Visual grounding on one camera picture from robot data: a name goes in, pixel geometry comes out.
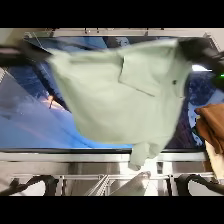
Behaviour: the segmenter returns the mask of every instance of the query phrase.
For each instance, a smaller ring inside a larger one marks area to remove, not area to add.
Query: screen image
[[[79,52],[170,38],[174,37],[77,36],[26,40],[44,49]],[[42,62],[37,66],[50,82],[57,97],[63,100],[49,64]],[[179,122],[166,148],[204,148],[203,142],[192,132],[196,123],[194,109],[209,103],[224,102],[224,94],[210,82],[212,76],[203,67],[195,66],[192,69],[185,86],[186,98]],[[4,127],[0,133],[0,148],[131,148],[131,145],[103,144],[81,136],[72,114],[52,99],[31,66],[10,67],[0,83],[0,91],[0,124]]]

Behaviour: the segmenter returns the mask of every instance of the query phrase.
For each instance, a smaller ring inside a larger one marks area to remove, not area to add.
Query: light green shirt
[[[54,77],[83,136],[134,144],[135,165],[162,151],[174,134],[191,70],[176,39],[51,53]]]

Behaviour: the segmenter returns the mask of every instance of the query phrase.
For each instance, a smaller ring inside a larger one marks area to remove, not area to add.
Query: brown cloth
[[[196,108],[200,115],[196,129],[201,137],[209,142],[216,154],[224,153],[224,104],[209,104]]]

